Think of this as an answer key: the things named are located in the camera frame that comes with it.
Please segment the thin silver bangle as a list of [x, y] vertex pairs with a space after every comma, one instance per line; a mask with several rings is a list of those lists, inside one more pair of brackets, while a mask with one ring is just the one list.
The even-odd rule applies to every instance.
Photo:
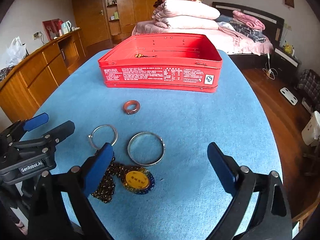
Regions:
[[118, 131], [113, 125], [100, 125], [88, 135], [88, 140], [96, 150], [101, 149], [106, 142], [114, 146], [118, 140]]

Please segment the engraved silver bangle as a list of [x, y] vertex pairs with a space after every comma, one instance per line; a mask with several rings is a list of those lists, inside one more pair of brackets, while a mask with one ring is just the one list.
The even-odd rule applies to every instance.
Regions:
[[128, 143], [129, 158], [139, 166], [152, 166], [159, 163], [165, 154], [164, 140], [152, 132], [139, 132]]

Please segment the wooden sideboard cabinet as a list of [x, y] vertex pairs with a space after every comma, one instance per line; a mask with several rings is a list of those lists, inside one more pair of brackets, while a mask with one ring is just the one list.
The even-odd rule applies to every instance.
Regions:
[[31, 118], [86, 59], [82, 30], [62, 35], [23, 59], [1, 81], [1, 109], [11, 122]]

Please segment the blue table cloth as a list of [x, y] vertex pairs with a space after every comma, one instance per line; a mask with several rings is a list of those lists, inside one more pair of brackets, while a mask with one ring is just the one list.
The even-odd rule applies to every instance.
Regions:
[[161, 89], [108, 88], [98, 65], [99, 52], [76, 70], [39, 109], [49, 121], [28, 132], [33, 139], [71, 120], [74, 133], [58, 144], [53, 173], [65, 173], [94, 154], [88, 135], [100, 125], [118, 131], [114, 155], [125, 165], [129, 140], [152, 132], [165, 143], [163, 159], [149, 167], [151, 192], [127, 191], [118, 178], [110, 203], [89, 201], [115, 239], [205, 239], [232, 200], [212, 168], [207, 147], [221, 151], [253, 172], [281, 171], [276, 142], [265, 112], [230, 57], [215, 93]]

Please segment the white plastic bag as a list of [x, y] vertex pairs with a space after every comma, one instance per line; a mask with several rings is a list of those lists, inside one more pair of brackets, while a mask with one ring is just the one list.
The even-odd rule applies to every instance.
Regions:
[[27, 55], [26, 46], [22, 43], [20, 37], [12, 40], [5, 53], [5, 66], [12, 67], [18, 65]]

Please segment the white plastic appliance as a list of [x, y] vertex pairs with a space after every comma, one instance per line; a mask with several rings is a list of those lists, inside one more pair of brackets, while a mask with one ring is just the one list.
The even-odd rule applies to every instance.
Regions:
[[306, 145], [310, 145], [311, 143], [319, 139], [319, 135], [320, 135], [319, 118], [320, 118], [319, 112], [314, 111], [311, 115], [310, 121], [302, 130], [302, 139]]

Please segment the white bathroom scale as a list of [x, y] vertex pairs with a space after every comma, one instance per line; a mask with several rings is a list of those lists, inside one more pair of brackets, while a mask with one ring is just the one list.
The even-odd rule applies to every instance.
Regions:
[[288, 88], [281, 88], [280, 93], [288, 100], [289, 103], [291, 103], [291, 105], [295, 106], [297, 104], [298, 99], [289, 91]]

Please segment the white electric kettle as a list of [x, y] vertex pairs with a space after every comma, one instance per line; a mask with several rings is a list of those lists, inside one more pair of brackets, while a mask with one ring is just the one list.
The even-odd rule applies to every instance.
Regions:
[[70, 33], [71, 28], [72, 28], [72, 24], [70, 21], [66, 21], [61, 24], [61, 31], [62, 31], [63, 35]]

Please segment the red metal tin box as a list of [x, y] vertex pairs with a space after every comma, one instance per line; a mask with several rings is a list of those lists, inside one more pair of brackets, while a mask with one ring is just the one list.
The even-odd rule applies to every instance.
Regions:
[[214, 93], [223, 59], [205, 35], [133, 35], [98, 60], [107, 87]]

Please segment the plaid fabric bag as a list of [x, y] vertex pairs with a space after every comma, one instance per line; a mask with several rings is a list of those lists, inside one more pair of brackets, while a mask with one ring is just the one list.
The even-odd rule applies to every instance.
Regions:
[[319, 105], [319, 75], [311, 69], [304, 70], [297, 88], [302, 90], [315, 105]]

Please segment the black bedside table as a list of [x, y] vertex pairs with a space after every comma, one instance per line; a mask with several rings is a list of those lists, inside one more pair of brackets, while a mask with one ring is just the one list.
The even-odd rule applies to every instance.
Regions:
[[287, 55], [282, 49], [276, 47], [271, 56], [271, 67], [276, 70], [276, 77], [288, 85], [294, 85], [298, 78], [297, 73], [301, 62], [294, 56]]

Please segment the wooden wardrobe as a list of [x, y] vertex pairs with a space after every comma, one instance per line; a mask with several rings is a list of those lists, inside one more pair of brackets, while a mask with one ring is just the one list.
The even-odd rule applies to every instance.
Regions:
[[131, 35], [136, 23], [148, 21], [156, 0], [72, 0], [82, 44], [89, 53], [110, 48]]

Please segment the bed with pink cover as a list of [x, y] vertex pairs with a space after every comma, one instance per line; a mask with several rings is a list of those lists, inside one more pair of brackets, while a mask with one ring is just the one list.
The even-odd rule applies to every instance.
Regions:
[[185, 33], [206, 35], [210, 42], [218, 49], [228, 55], [233, 54], [255, 54], [264, 55], [272, 53], [274, 46], [266, 36], [263, 43], [254, 42], [252, 39], [235, 31], [227, 22], [216, 23], [219, 25], [217, 30], [209, 29], [164, 29], [155, 25], [153, 19], [150, 21], [138, 22], [132, 31], [132, 35], [151, 34], [151, 33]]

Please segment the yellow pikachu plush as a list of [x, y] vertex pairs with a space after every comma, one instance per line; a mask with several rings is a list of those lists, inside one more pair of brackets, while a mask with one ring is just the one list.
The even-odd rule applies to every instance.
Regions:
[[294, 47], [293, 45], [290, 45], [288, 42], [285, 41], [285, 44], [283, 45], [283, 51], [287, 54], [287, 55], [294, 55]]

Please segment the folded plaid clothes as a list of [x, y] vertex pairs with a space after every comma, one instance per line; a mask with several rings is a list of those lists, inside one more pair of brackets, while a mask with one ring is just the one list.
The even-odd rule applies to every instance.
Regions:
[[263, 34], [261, 30], [255, 30], [240, 22], [234, 22], [234, 21], [231, 21], [230, 25], [235, 29], [235, 31], [252, 39], [254, 42], [263, 43], [266, 41], [266, 36]]

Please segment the folded pink blanket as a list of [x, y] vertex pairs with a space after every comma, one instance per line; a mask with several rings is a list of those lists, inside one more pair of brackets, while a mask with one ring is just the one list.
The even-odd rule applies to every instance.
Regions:
[[265, 25], [263, 24], [263, 22], [261, 22], [260, 20], [258, 20], [253, 16], [244, 14], [240, 11], [234, 10], [233, 18], [245, 24], [246, 26], [250, 27], [251, 29], [259, 30], [259, 31], [265, 30]]

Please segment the stacked pink white quilts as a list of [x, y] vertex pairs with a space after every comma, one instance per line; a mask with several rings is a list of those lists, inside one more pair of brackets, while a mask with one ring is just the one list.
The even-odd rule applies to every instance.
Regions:
[[166, 0], [153, 11], [152, 19], [164, 29], [217, 30], [219, 16], [217, 9], [201, 2]]

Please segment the red picture frame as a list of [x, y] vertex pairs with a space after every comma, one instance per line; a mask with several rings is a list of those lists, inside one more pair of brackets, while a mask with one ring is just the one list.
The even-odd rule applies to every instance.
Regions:
[[62, 36], [61, 24], [63, 24], [63, 21], [59, 18], [42, 22], [44, 31], [49, 41], [56, 37]]

